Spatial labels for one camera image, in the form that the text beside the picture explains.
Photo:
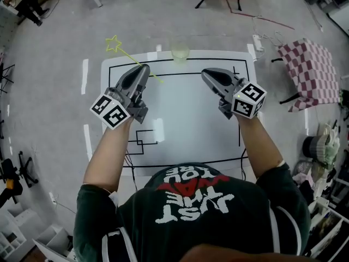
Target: checkered cloth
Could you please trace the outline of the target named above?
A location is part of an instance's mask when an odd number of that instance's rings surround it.
[[[289,112],[340,101],[332,55],[325,47],[304,38],[280,46],[278,53],[300,95]]]

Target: gray floor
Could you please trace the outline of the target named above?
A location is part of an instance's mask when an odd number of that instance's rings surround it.
[[[53,6],[57,0],[51,0]],[[254,28],[250,17],[231,14],[225,0],[101,0],[97,8],[92,0],[60,0],[41,27],[28,20],[18,28],[7,63],[15,63],[15,83],[1,96],[5,140],[2,149],[10,157],[8,137],[15,155],[22,150],[34,159],[33,171],[40,185],[26,188],[20,201],[36,210],[43,220],[59,222],[68,232],[74,226],[74,214],[54,207],[52,192],[62,205],[76,211],[76,197],[88,159],[83,125],[89,124],[92,148],[101,138],[101,126],[90,112],[100,91],[100,68],[104,59],[105,38],[117,34],[129,54],[154,51],[157,44],[169,50],[169,40],[184,38],[191,49],[247,51]],[[230,0],[235,10],[236,0]],[[316,6],[313,10],[323,26],[321,32],[303,0],[241,0],[243,13],[262,15],[292,26],[295,30],[256,20],[259,34],[270,37],[280,31],[284,42],[309,38],[326,46],[333,54],[338,75],[349,74],[349,38],[332,24]],[[268,91],[263,109],[268,132],[291,167],[300,156],[305,137],[304,112],[289,113],[290,104],[278,101],[293,95],[295,87],[275,47],[263,40],[266,53],[255,62],[258,83]],[[81,95],[82,61],[89,59],[86,94]],[[10,115],[6,109],[10,104]],[[337,105],[309,109],[310,134],[317,123],[340,118]],[[346,127],[342,125],[342,148]],[[146,178],[137,179],[139,186]],[[131,177],[121,179],[123,202],[132,194]]]

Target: black chair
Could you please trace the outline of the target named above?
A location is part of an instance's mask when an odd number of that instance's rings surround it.
[[[20,170],[19,170],[18,177],[24,178],[27,186],[30,188],[30,187],[32,187],[32,184],[29,183],[29,181],[31,181],[34,184],[39,182],[36,178],[32,178],[28,173],[28,165],[32,161],[32,158],[29,157],[27,162],[23,166],[23,161],[22,161],[23,152],[20,151],[20,153],[18,154],[18,157],[19,157],[20,166],[21,166]],[[4,161],[2,161],[2,170],[3,171],[0,170],[0,174],[1,174],[0,178],[2,178],[4,183],[6,183],[6,178],[14,177],[13,172],[17,171],[17,168],[13,167],[11,159],[5,159]]]
[[[8,78],[8,75],[7,75],[8,71],[9,71],[10,68],[12,68],[12,67],[15,67],[15,64],[13,64],[13,65],[11,65],[11,66],[5,68],[5,69],[4,69],[4,63],[1,63],[1,65],[0,65],[0,82],[2,82],[3,79],[6,80],[6,83],[4,84],[4,86],[1,86],[1,88],[0,88],[0,95],[1,95],[2,92],[7,93],[4,89],[5,89],[5,86],[7,85],[8,82],[12,82],[12,83],[14,84],[14,82],[11,81],[11,80]]]

